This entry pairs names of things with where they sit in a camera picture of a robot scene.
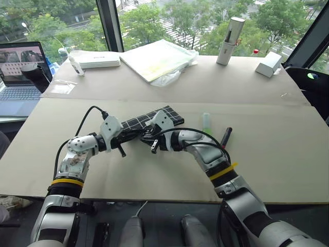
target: thermos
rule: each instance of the thermos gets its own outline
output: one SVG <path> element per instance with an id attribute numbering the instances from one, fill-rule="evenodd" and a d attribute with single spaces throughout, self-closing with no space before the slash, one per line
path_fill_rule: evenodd
<path id="1" fill-rule="evenodd" d="M 220 54 L 217 58 L 217 63 L 227 65 L 234 52 L 235 47 L 238 45 L 240 33 L 242 31 L 245 20 L 239 17 L 232 17 L 228 25 L 225 39 L 220 49 Z"/>

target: black chair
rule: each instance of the black chair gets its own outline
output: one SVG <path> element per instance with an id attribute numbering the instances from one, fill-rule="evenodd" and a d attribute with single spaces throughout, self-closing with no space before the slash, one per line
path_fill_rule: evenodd
<path id="1" fill-rule="evenodd" d="M 304 96 L 329 124 L 329 75 L 307 68 L 287 67 Z"/>

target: pen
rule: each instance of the pen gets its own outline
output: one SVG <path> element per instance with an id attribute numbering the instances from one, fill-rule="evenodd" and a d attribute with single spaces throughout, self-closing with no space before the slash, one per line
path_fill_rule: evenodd
<path id="1" fill-rule="evenodd" d="M 230 138 L 231 132 L 232 132 L 232 128 L 228 127 L 226 129 L 225 134 L 223 136 L 223 139 L 221 141 L 221 145 L 222 145 L 223 148 L 226 147 L 226 144 L 227 144 L 228 139 Z"/>

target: glass window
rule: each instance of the glass window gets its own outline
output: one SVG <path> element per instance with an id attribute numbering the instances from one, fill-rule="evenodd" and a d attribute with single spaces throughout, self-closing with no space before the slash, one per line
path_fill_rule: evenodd
<path id="1" fill-rule="evenodd" d="M 0 43 L 40 41 L 50 62 L 62 63 L 62 45 L 107 50 L 95 0 L 1 0 Z"/>
<path id="2" fill-rule="evenodd" d="M 246 19 L 234 56 L 286 59 L 326 0 L 122 0 L 124 50 L 165 39 L 201 55 L 218 55 L 231 17 Z"/>
<path id="3" fill-rule="evenodd" d="M 324 53 L 322 53 L 310 69 L 329 75 L 329 47 L 324 51 Z"/>

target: white device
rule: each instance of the white device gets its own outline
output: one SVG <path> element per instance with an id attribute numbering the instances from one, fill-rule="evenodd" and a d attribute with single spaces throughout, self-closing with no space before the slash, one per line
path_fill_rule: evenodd
<path id="1" fill-rule="evenodd" d="M 70 60 L 70 63 L 72 65 L 72 67 L 74 68 L 74 70 L 77 72 L 77 74 L 79 76 L 84 76 L 84 71 L 81 68 L 80 64 L 74 59 L 74 57 L 72 57 L 69 53 L 67 54 L 68 59 Z"/>
<path id="2" fill-rule="evenodd" d="M 82 69 L 120 66 L 120 57 L 117 52 L 93 51 L 76 57 Z"/>
<path id="3" fill-rule="evenodd" d="M 245 20 L 239 17 L 232 17 L 228 25 L 223 45 L 220 49 L 220 54 L 217 58 L 217 63 L 227 65 L 234 52 L 235 47 L 238 45 L 238 39 L 242 31 Z"/>
<path id="4" fill-rule="evenodd" d="M 282 62 L 282 56 L 270 51 L 263 61 L 257 66 L 256 72 L 270 78 L 279 68 Z"/>

